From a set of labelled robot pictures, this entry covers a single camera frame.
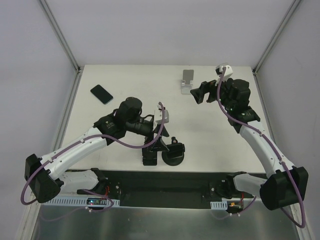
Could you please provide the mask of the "black folding phone stand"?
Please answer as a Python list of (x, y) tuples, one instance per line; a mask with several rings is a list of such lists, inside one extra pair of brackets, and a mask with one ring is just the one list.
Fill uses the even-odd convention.
[(144, 166), (156, 166), (158, 164), (158, 153), (147, 148), (142, 149), (142, 164)]

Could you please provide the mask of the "black round base phone stand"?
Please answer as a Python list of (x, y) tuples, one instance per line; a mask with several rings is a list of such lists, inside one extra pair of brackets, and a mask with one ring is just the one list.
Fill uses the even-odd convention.
[(185, 157), (185, 145), (172, 136), (171, 144), (167, 145), (167, 148), (167, 151), (161, 153), (162, 160), (172, 167), (180, 165)]

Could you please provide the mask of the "teal edged black phone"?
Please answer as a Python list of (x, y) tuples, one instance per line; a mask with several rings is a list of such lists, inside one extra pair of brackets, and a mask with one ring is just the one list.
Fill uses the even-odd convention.
[(104, 105), (108, 104), (114, 97), (105, 90), (100, 84), (94, 86), (90, 92)]

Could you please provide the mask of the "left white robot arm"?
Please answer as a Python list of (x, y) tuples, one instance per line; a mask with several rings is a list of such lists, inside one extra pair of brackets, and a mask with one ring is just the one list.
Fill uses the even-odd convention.
[(35, 201), (47, 203), (60, 193), (108, 195), (108, 181), (98, 168), (69, 172), (68, 169), (86, 156), (116, 142), (131, 149), (153, 149), (164, 145), (167, 136), (165, 124), (169, 112), (159, 102), (151, 120), (142, 117), (142, 102), (135, 97), (126, 98), (118, 108), (101, 117), (91, 128), (65, 147), (41, 157), (32, 154), (25, 160), (26, 184), (21, 193), (25, 201), (26, 189), (30, 188)]

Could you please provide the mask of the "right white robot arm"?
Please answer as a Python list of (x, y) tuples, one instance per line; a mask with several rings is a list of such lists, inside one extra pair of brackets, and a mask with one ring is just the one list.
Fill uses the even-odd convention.
[(309, 174), (304, 167), (296, 167), (266, 134), (258, 114), (250, 107), (251, 90), (242, 79), (204, 81), (190, 90), (197, 104), (205, 94), (207, 103), (217, 102), (230, 125), (249, 144), (261, 162), (266, 178), (244, 171), (228, 175), (222, 186), (225, 198), (237, 197), (242, 192), (259, 197), (268, 210), (283, 209), (298, 204), (305, 210), (304, 199)]

